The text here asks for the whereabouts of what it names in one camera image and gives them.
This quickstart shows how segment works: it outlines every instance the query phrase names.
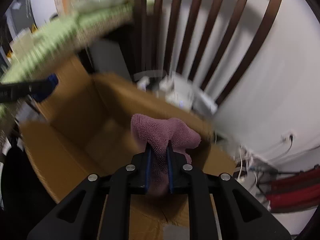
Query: wooden chair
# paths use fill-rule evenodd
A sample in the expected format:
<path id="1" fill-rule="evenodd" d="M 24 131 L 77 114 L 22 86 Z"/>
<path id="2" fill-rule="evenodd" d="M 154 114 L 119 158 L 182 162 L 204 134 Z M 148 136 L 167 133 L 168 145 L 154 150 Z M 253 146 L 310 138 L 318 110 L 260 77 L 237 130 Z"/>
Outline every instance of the wooden chair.
<path id="1" fill-rule="evenodd" d="M 189 50 L 192 33 L 194 31 L 196 19 L 199 13 L 201 1 L 202 0 L 192 0 L 191 6 L 190 6 L 189 17 L 188 17 L 187 25 L 185 28 L 185 34 L 184 34 L 180 55 L 179 55 L 179 60 L 177 64 L 177 69 L 176 69 L 176 72 L 179 74 L 182 73 L 182 70 L 184 67 L 184 63 Z M 188 79 L 191 81 L 193 81 L 196 75 L 196 72 L 198 70 L 201 58 L 207 46 L 207 43 L 208 43 L 210 34 L 212 32 L 214 23 L 216 21 L 217 15 L 219 13 L 222 1 L 223 0 L 213 0 L 212 2 L 211 9 L 208 14 L 207 22 L 205 24 L 199 46 L 193 60 L 191 71 L 188 75 Z M 220 93 L 220 95 L 216 100 L 217 106 L 221 105 L 222 102 L 226 99 L 226 97 L 229 95 L 229 93 L 232 91 L 235 85 L 239 82 L 244 72 L 248 69 L 254 57 L 257 55 L 259 49 L 261 48 L 263 42 L 266 39 L 266 36 L 268 35 L 273 25 L 273 22 L 278 13 L 281 1 L 282 0 L 269 0 L 269 4 L 265 11 L 262 22 L 246 54 L 244 55 L 236 71 L 233 73 L 231 79 L 229 80 L 229 82 L 227 83 L 227 85 L 225 86 L 225 88 L 223 89 L 223 91 Z M 228 44 L 232 38 L 232 35 L 234 34 L 234 31 L 239 23 L 240 17 L 244 11 L 246 2 L 247 0 L 237 0 L 236 5 L 234 7 L 233 14 L 228 24 L 227 30 L 222 38 L 221 44 L 200 86 L 202 90 L 204 90 L 207 87 L 208 82 L 213 76 L 223 54 L 227 49 Z M 152 44 L 150 46 L 148 44 L 148 40 L 146 39 L 147 38 L 146 0 L 135 0 L 135 9 L 134 9 L 135 35 L 136 35 L 135 36 L 136 38 L 135 64 L 136 66 L 139 66 L 139 67 L 141 66 L 142 69 L 145 69 L 146 66 L 147 66 L 147 69 L 148 68 L 161 69 L 163 67 L 163 70 L 165 70 L 168 73 L 170 68 L 170 63 L 171 63 L 172 49 L 173 49 L 173 44 L 175 40 L 181 0 L 172 0 L 168 34 L 167 34 L 165 53 L 164 53 L 164 63 L 163 63 L 163 66 L 157 66 L 156 55 L 157 55 L 159 32 L 160 32 L 162 3 L 163 3 L 163 0 L 155 0 L 155 3 L 154 3 L 154 14 L 153 14 L 153 20 L 152 20 L 152 27 L 153 27 Z M 151 66 L 148 66 L 149 63 L 147 61 L 147 57 L 146 57 L 147 55 L 151 55 L 151 63 L 150 63 Z"/>

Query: wire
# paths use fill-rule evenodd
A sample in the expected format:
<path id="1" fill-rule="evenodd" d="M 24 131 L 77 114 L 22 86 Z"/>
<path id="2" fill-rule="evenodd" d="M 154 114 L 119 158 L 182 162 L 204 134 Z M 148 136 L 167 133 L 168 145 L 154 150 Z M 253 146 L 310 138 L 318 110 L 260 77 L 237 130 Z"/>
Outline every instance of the wire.
<path id="1" fill-rule="evenodd" d="M 2 201 L 2 194 L 1 194 L 1 199 L 0 199 L 0 207 L 1 207 L 2 210 L 4 210 L 4 208 L 2 207 L 3 205 L 1 205 L 1 203 L 3 203 L 3 201 Z"/>
<path id="2" fill-rule="evenodd" d="M 282 141 L 277 142 L 277 143 L 269 146 L 268 148 L 266 148 L 266 149 L 264 149 L 264 150 L 260 150 L 260 151 L 258 151 L 258 152 L 259 152 L 259 154 L 264 154 L 264 153 L 266 153 L 266 152 L 269 152 L 269 151 L 273 150 L 274 148 L 277 148 L 277 147 L 281 146 L 283 143 L 284 143 L 284 141 L 282 140 Z"/>
<path id="3" fill-rule="evenodd" d="M 241 156 L 241 152 L 242 151 L 239 151 L 239 154 L 240 154 L 240 160 L 241 160 L 241 166 L 240 166 L 240 171 L 239 171 L 239 175 L 238 175 L 238 178 L 237 178 L 237 180 L 239 180 L 240 179 L 240 176 L 241 176 L 241 172 L 242 172 L 242 156 Z"/>
<path id="4" fill-rule="evenodd" d="M 301 171 L 268 171 L 268 170 L 259 170 L 256 168 L 251 168 L 252 171 L 256 172 L 264 172 L 270 175 L 277 175 L 277 174 L 299 174 Z"/>
<path id="5" fill-rule="evenodd" d="M 273 158 L 273 159 L 270 159 L 270 160 L 268 160 L 268 161 L 274 161 L 274 160 L 280 159 L 280 158 L 282 158 L 283 156 L 287 155 L 287 153 L 288 153 L 288 152 L 291 150 L 291 148 L 292 148 L 293 138 L 290 137 L 290 140 L 291 140 L 291 145 L 290 145 L 289 149 L 287 149 L 284 153 L 280 154 L 279 156 L 277 156 L 277 157 L 275 157 L 275 158 Z"/>
<path id="6" fill-rule="evenodd" d="M 258 176 L 257 176 L 257 173 L 255 171 L 253 171 L 253 174 L 255 176 L 255 182 L 254 184 L 250 187 L 250 189 L 248 190 L 249 192 L 251 192 L 253 190 L 253 188 L 257 185 L 258 183 Z"/>
<path id="7" fill-rule="evenodd" d="M 311 151 L 316 150 L 316 149 L 319 149 L 319 148 L 320 148 L 320 144 L 317 145 L 317 146 L 315 146 L 315 147 L 313 147 L 313 148 L 310 148 L 310 149 L 307 149 L 307 150 L 304 150 L 304 151 L 301 151 L 301 152 L 292 154 L 292 155 L 290 155 L 290 156 L 287 156 L 286 158 L 281 159 L 281 161 L 285 161 L 285 160 L 287 160 L 287 159 L 293 158 L 293 157 L 295 157 L 295 156 L 299 156 L 299 155 L 304 154 L 304 153 L 307 153 L 307 152 L 311 152 Z"/>

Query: microfiber cloth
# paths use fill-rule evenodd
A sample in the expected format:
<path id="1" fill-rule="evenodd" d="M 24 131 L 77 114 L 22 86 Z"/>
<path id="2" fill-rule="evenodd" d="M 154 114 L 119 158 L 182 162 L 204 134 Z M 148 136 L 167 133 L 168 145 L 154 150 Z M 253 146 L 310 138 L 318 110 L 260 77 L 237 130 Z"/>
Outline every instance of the microfiber cloth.
<path id="1" fill-rule="evenodd" d="M 168 191 L 168 167 L 166 149 L 169 140 L 174 152 L 181 153 L 191 164 L 186 149 L 198 147 L 201 137 L 178 118 L 168 120 L 154 119 L 143 114 L 131 118 L 131 133 L 144 151 L 148 142 L 154 150 L 151 162 L 151 181 L 148 194 L 162 196 Z"/>

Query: cardboard box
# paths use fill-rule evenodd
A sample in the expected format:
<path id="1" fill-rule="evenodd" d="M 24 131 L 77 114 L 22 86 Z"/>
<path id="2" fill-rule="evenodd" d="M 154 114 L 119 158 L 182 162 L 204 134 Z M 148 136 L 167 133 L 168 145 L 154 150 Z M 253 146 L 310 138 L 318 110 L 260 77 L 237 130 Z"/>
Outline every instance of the cardboard box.
<path id="1" fill-rule="evenodd" d="M 113 174 L 141 152 L 130 133 L 135 113 L 183 120 L 202 139 L 198 148 L 188 152 L 192 165 L 212 175 L 233 173 L 235 163 L 212 145 L 212 128 L 197 116 L 137 90 L 115 74 L 89 76 L 75 57 L 56 74 L 59 85 L 38 105 L 48 123 L 21 126 L 28 158 L 55 202 L 89 174 Z M 130 239 L 163 239 L 163 226 L 168 223 L 189 226 L 186 195 L 132 196 Z"/>

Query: white wall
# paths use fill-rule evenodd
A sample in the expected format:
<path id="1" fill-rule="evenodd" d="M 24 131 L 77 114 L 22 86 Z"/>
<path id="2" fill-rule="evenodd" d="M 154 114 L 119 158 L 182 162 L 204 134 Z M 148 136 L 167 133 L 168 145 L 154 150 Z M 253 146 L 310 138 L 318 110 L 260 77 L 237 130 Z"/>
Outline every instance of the white wall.
<path id="1" fill-rule="evenodd" d="M 31 8 L 38 28 L 49 22 L 50 17 L 57 13 L 54 0 L 31 0 Z"/>
<path id="2" fill-rule="evenodd" d="M 320 164 L 320 148 L 279 164 L 280 171 L 308 171 Z"/>
<path id="3" fill-rule="evenodd" d="M 264 160 L 288 149 L 259 155 L 291 130 L 289 155 L 320 143 L 319 50 L 320 25 L 305 0 L 283 0 L 265 44 L 215 116 L 218 129 Z"/>
<path id="4" fill-rule="evenodd" d="M 279 222 L 289 231 L 291 235 L 298 235 L 309 222 L 316 208 L 301 212 L 273 214 Z"/>

